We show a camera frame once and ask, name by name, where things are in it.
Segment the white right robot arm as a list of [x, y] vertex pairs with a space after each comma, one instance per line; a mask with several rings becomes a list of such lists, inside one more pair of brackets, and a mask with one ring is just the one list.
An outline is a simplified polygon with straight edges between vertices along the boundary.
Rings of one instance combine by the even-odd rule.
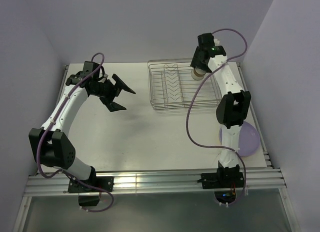
[[213, 74], [221, 93], [216, 118], [221, 125], [222, 141], [218, 168], [214, 173], [203, 173], [199, 180], [204, 189], [237, 188], [245, 185], [245, 173], [240, 171], [239, 136], [247, 118], [251, 94], [236, 80], [222, 46], [199, 45], [191, 61], [195, 80]]

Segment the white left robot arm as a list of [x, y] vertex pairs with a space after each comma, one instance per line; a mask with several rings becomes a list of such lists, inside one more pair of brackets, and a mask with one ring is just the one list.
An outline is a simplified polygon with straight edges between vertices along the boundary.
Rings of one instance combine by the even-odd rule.
[[31, 129], [28, 135], [38, 171], [44, 178], [53, 176], [45, 174], [42, 167], [54, 167], [74, 177], [85, 191], [97, 187], [95, 168], [77, 158], [68, 135], [79, 109], [89, 96], [99, 97], [111, 112], [125, 110], [124, 106], [114, 102], [121, 91], [134, 93], [116, 74], [108, 79], [99, 77], [99, 72], [80, 71], [68, 77], [62, 98], [49, 119], [41, 128]]

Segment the white cup with wood patches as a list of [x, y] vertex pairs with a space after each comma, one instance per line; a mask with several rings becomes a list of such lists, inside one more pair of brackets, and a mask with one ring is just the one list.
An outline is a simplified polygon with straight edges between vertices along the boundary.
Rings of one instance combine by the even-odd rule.
[[205, 74], [206, 74], [206, 71], [200, 68], [193, 68], [193, 70], [191, 71], [191, 77], [196, 81], [202, 80]]

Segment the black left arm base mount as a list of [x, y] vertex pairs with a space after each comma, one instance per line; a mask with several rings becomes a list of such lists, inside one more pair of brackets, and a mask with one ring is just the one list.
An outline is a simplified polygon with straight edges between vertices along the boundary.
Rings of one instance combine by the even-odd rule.
[[68, 193], [112, 192], [114, 185], [113, 176], [96, 177], [94, 180], [78, 180], [71, 178]]

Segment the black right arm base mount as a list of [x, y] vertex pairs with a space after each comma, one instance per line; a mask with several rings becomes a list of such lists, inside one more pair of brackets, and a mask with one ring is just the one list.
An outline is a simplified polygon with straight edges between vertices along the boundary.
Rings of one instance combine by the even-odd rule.
[[197, 183], [201, 183], [203, 189], [222, 189], [222, 188], [242, 188], [245, 184], [245, 178], [242, 172], [235, 175], [227, 174], [224, 176], [221, 172], [202, 173]]

